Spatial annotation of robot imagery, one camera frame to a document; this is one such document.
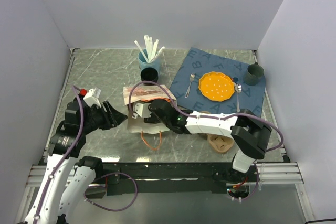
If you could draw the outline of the brown paper takeout bag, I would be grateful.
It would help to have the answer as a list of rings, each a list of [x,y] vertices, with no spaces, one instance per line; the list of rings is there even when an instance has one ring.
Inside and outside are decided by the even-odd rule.
[[[149,110],[149,105],[153,101],[164,101],[177,104],[177,99],[173,93],[165,86],[143,86],[140,85],[136,88],[134,87],[124,87],[123,88],[123,98],[124,105],[128,109],[128,124],[127,129],[131,133],[137,133],[140,135],[141,140],[144,144],[156,151],[162,145],[162,133],[169,130],[161,122],[150,122],[145,123],[145,120],[153,119],[153,114]],[[145,139],[144,134],[158,134],[159,144],[157,147],[151,146]]]

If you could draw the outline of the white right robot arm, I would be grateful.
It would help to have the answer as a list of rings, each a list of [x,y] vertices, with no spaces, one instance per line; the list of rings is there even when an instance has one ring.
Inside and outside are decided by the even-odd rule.
[[[242,181],[254,161],[263,159],[272,132],[266,121],[248,109],[234,114],[207,114],[191,110],[177,110],[163,99],[155,99],[145,106],[142,118],[149,123],[163,123],[177,134],[212,134],[229,137],[239,147],[235,154],[230,177]]]

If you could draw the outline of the brown cardboard cup carrier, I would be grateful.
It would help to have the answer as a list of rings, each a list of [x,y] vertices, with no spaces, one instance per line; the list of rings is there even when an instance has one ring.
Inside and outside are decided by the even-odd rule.
[[[233,146],[234,140],[227,136],[205,134],[209,146],[220,154],[227,153]]]

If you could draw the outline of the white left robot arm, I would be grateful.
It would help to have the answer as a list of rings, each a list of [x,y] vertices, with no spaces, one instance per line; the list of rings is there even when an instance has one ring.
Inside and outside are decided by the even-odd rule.
[[[103,179],[100,158],[79,157],[86,136],[119,126],[127,116],[108,101],[78,98],[68,103],[64,119],[50,139],[47,166],[35,201],[24,223],[66,223],[91,183]]]

